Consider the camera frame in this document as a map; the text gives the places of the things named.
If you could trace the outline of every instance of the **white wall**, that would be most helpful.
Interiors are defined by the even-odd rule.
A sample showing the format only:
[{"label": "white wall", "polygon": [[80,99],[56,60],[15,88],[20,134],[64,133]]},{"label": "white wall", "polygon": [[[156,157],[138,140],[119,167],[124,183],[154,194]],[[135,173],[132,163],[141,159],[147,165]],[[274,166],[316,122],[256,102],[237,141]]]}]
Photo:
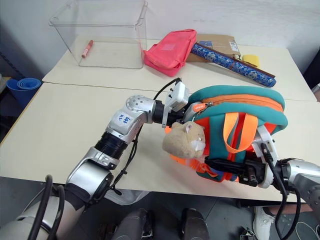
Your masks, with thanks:
[{"label": "white wall", "polygon": [[[46,74],[66,50],[48,19],[64,0],[0,0],[0,20]],[[319,0],[148,0],[147,37],[192,28],[288,48],[304,72],[320,46]]]}]

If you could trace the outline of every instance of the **cardboard box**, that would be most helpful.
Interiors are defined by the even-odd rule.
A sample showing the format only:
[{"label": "cardboard box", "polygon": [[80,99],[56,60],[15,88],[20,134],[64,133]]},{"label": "cardboard box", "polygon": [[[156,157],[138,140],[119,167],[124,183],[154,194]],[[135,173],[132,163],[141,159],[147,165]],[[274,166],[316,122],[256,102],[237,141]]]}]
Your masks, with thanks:
[{"label": "cardboard box", "polygon": [[[206,47],[212,48],[218,52],[228,55],[231,58],[235,56],[241,56],[237,43],[233,36],[229,35],[217,35],[217,34],[197,34],[196,41]],[[187,62],[201,62],[209,63],[210,61],[190,53]]]}]

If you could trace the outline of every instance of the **gray floor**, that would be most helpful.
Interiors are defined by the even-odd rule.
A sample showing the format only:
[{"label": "gray floor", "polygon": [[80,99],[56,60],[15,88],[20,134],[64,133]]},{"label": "gray floor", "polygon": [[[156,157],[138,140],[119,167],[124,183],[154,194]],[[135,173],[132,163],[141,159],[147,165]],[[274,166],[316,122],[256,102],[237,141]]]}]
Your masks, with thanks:
[{"label": "gray floor", "polygon": [[[14,220],[25,205],[42,189],[40,182],[0,177],[0,226]],[[208,196],[151,192],[139,202],[120,206],[107,199],[89,208],[68,236],[68,240],[96,240],[101,224],[120,223],[129,212],[144,208],[155,214],[155,240],[178,240],[180,217],[184,208],[195,208],[206,219],[209,234],[213,240],[236,240],[242,228],[252,229],[254,213],[252,208],[236,207],[236,200]],[[288,231],[292,215],[280,219],[283,232]],[[300,215],[300,221],[315,228],[316,219],[311,212]],[[311,231],[299,226],[301,239],[316,239]],[[270,240],[278,240],[275,225],[270,232]],[[293,233],[290,240],[297,240]]]}]

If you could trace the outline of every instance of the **white table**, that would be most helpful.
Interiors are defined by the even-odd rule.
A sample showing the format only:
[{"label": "white table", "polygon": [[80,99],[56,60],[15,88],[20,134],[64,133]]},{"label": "white table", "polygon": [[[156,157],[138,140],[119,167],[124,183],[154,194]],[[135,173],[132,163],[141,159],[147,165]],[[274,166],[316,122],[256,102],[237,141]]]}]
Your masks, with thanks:
[{"label": "white table", "polygon": [[[152,98],[155,91],[44,83],[0,146],[0,175],[43,181],[47,174],[64,183],[87,150],[96,144],[112,115],[134,94]],[[288,127],[274,135],[281,158],[319,160],[320,103],[287,100]],[[199,177],[162,150],[160,124],[145,124],[136,156],[120,189],[280,201],[273,187],[262,189],[236,182],[216,183]],[[128,159],[124,152],[114,175]],[[294,195],[288,201],[296,201]]]},{"label": "white table", "polygon": [[[158,40],[148,40],[148,49]],[[287,100],[316,101],[286,48],[239,46],[242,55],[259,56],[260,66],[277,80],[272,88]],[[211,85],[261,86],[214,63],[187,63],[176,75],[193,93]],[[44,82],[82,86],[158,91],[173,77],[144,66],[142,69],[80,67],[67,51],[43,78]]]}]

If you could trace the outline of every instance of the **white label sticker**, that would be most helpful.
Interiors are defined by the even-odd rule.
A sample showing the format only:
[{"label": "white label sticker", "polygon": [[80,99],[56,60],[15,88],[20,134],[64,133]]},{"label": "white label sticker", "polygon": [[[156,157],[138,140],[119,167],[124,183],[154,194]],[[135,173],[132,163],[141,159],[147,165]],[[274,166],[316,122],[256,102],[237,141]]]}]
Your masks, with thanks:
[{"label": "white label sticker", "polygon": [[238,46],[234,41],[230,41],[229,43],[232,51],[239,52]]},{"label": "white label sticker", "polygon": [[117,124],[119,126],[127,125],[132,121],[132,117],[125,112],[120,112],[117,117]]}]

